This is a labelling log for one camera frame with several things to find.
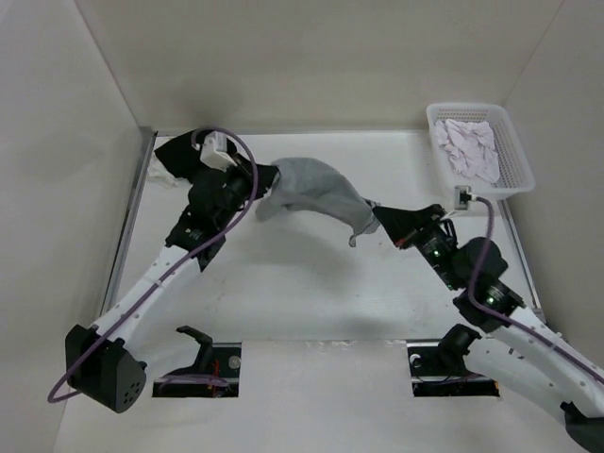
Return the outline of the grey tank top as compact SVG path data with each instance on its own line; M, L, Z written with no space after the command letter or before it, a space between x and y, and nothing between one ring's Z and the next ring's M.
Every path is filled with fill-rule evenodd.
M258 221L265 222L284 211L316 212L349 226L351 247L360 235L378 230L379 221L373 213L378 204L362 197L334 167L312 158L277 159L272 164L277 175L270 193L257 205Z

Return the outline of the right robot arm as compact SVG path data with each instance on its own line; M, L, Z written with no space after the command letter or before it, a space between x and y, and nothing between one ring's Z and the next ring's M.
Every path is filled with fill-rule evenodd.
M588 452L603 449L603 370L551 330L501 281L508 268L490 234L459 245L440 205L375 207L393 245L416 249L449 290L464 319L438 345L448 373L494 380L550 414Z

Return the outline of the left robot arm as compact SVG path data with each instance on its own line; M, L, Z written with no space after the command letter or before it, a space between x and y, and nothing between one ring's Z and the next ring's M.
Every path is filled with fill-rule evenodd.
M227 167L197 165L189 203L157 259L110 311L65 338L67 384L116 413L138 399L158 359L143 353L143 321L158 314L215 258L226 234L272 187L278 170L235 155Z

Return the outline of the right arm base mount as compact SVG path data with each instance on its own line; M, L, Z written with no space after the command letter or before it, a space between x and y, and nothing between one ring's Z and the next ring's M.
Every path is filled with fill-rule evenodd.
M464 359L480 334L455 325L436 340L407 343L411 390L415 397L500 397L498 384L469 371Z

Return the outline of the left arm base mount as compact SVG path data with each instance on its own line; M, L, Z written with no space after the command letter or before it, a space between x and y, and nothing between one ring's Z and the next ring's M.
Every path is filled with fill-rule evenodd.
M154 398L234 398L239 396L243 345L215 343L210 335L190 326L176 329L194 342L191 353L176 353L170 359L183 358L168 372L154 379Z

